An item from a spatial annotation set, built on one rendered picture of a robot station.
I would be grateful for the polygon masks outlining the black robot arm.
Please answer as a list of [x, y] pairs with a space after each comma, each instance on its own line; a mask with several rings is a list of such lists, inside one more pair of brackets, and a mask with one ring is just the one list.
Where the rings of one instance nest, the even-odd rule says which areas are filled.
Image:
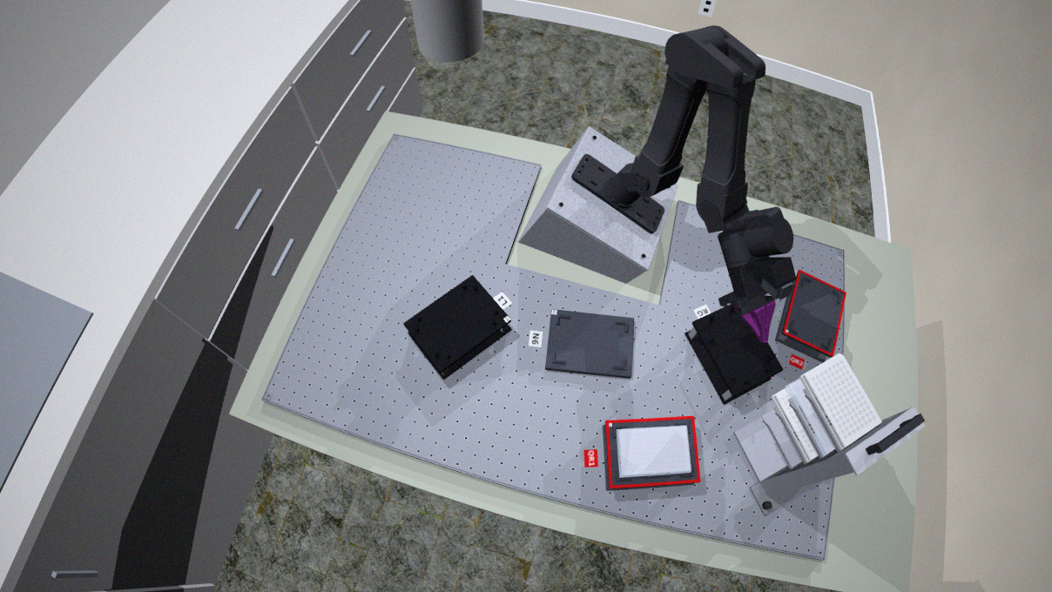
[[697, 216], [708, 233], [722, 231], [719, 244], [726, 264], [747, 259], [748, 264], [728, 268], [737, 297], [764, 289], [774, 299], [791, 295], [796, 279], [791, 257], [767, 258], [790, 252], [791, 225], [778, 207], [749, 211], [745, 199], [745, 137], [755, 80], [765, 76], [765, 62], [717, 25], [677, 32], [664, 45], [664, 57], [669, 67], [656, 121], [634, 163], [615, 173], [583, 155], [572, 180], [644, 231], [656, 232], [664, 207], [651, 196], [676, 185], [684, 168], [684, 142], [707, 90], [709, 123]]

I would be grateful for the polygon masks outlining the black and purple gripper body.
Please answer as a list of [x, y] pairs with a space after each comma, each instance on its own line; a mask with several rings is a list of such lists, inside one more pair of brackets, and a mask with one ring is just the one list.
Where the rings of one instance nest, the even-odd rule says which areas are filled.
[[[748, 264], [747, 261], [740, 261], [737, 263], [726, 264], [726, 267], [728, 270], [729, 267], [737, 267], [745, 264]], [[733, 288], [733, 292], [719, 298], [719, 304], [721, 306], [727, 306], [726, 303], [733, 304], [733, 307], [734, 309], [737, 309], [739, 314], [744, 315], [746, 313], [753, 312], [753, 310], [757, 309], [760, 306], [771, 303], [771, 300], [775, 300], [773, 297], [766, 297], [766, 294], [768, 294], [768, 292], [763, 290], [763, 292], [755, 293], [748, 298], [737, 297]]]

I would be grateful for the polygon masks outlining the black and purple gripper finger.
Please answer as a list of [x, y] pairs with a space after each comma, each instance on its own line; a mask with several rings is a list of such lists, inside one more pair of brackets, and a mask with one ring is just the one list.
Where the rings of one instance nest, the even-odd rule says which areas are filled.
[[[773, 317], [775, 305], [776, 305], [775, 300], [771, 300], [771, 303], [764, 305], [765, 306], [765, 342], [768, 342], [769, 329], [770, 329], [770, 325], [771, 325], [771, 318]], [[754, 320], [755, 324], [757, 324], [757, 320], [754, 317], [752, 317], [752, 319]], [[758, 324], [757, 324], [757, 328], [758, 328]]]
[[[758, 338], [758, 342], [765, 343], [765, 306], [760, 306], [757, 309], [753, 310], [753, 312], [746, 315], [739, 314], [739, 317], [752, 328], [753, 332]], [[752, 317], [757, 320], [758, 328]]]

